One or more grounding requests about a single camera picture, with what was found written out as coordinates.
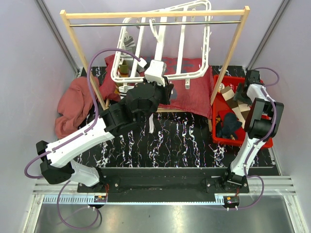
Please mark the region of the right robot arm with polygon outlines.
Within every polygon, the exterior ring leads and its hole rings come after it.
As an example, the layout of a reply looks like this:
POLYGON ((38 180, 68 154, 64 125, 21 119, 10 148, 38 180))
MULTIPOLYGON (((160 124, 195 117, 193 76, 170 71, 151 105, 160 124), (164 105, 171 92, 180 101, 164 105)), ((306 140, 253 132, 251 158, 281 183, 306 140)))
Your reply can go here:
POLYGON ((237 157, 219 179, 219 186, 225 192, 234 192, 247 184, 252 161, 261 147, 273 138, 281 121, 284 104, 276 102, 268 94, 260 79, 260 68, 246 73, 244 84, 239 84, 235 96, 250 100, 252 106, 244 123, 245 139, 237 157))

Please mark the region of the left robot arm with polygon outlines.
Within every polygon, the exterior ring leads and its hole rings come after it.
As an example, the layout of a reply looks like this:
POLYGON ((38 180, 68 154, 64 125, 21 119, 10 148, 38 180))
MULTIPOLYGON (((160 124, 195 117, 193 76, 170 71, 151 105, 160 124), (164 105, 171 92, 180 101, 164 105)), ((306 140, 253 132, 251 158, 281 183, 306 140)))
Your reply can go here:
POLYGON ((138 83, 127 91, 123 99, 78 131, 53 143, 39 142, 47 152, 40 164, 42 176, 49 184, 74 181, 94 192, 102 191, 105 186, 103 174, 97 168, 82 165, 74 159, 97 144, 144 125, 159 105, 170 104, 173 87, 172 83, 165 86, 155 82, 138 83))

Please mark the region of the olive green ribbed sock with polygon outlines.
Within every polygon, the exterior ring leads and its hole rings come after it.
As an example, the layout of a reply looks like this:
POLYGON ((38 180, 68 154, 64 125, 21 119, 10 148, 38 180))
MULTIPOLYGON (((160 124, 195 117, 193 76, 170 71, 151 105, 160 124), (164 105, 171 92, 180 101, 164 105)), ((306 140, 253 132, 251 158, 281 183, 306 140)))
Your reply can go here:
POLYGON ((128 77, 129 76, 129 67, 126 61, 123 61, 119 65, 119 73, 120 77, 128 77))

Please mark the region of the white plastic clip hanger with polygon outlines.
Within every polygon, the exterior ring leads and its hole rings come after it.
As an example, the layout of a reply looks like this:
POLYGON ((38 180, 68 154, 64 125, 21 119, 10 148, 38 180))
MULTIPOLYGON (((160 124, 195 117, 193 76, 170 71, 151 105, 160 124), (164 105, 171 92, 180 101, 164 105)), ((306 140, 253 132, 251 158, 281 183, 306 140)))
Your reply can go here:
POLYGON ((208 70, 208 54, 211 16, 151 16, 125 17, 117 43, 117 51, 110 72, 111 79, 127 92, 131 83, 143 79, 164 85, 165 82, 190 80, 204 76, 208 70), (191 26, 203 25, 195 36, 203 42, 201 62, 194 71, 182 72, 183 56, 190 51, 186 45, 186 33, 191 26))

